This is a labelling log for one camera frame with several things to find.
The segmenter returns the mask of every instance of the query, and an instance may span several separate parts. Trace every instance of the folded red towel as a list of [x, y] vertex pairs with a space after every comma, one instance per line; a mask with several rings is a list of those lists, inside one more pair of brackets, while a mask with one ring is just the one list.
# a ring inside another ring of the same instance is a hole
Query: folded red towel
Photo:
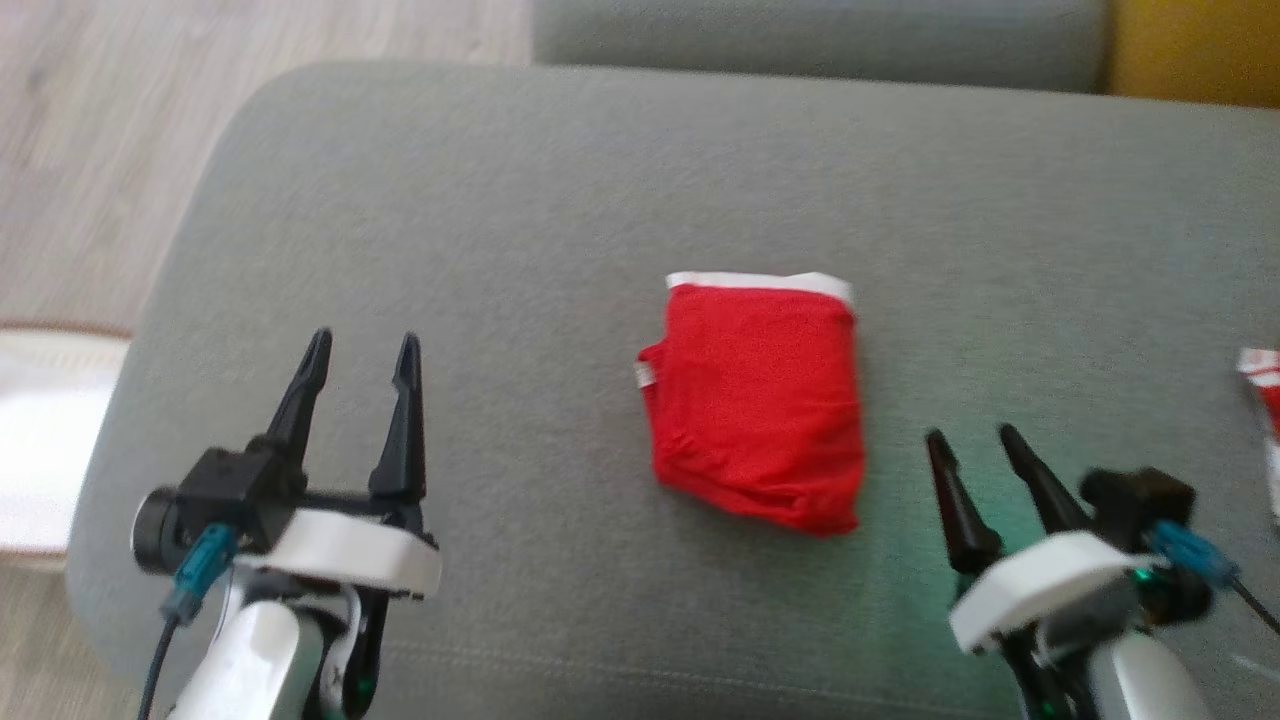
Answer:
[[861, 413], [849, 284], [820, 273], [676, 273], [636, 375], [658, 480], [814, 536], [858, 525]]

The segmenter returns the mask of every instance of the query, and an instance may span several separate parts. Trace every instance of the gray upholstery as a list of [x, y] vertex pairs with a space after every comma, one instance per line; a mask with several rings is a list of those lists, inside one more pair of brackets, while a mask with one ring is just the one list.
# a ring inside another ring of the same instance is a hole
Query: gray upholstery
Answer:
[[[974, 88], [635, 70], [321, 65], [218, 145], [133, 343], [68, 584], [140, 678], [165, 582], [142, 495], [270, 419], [335, 334], [312, 483], [364, 487], [401, 334], [426, 355], [440, 594], [399, 603], [376, 717], [1009, 717], [961, 656], [922, 438], [945, 428], [1012, 547], [1038, 537], [996, 423], [1064, 478], [1153, 464], [1280, 597], [1233, 372], [1275, 343], [1280, 114]], [[851, 281], [868, 475], [815, 541], [659, 488], [631, 361], [678, 269]], [[183, 633], [166, 692], [215, 612]], [[1222, 717], [1270, 716], [1239, 601], [1176, 639]]]
[[1106, 0], [532, 0], [534, 60], [1089, 92]]

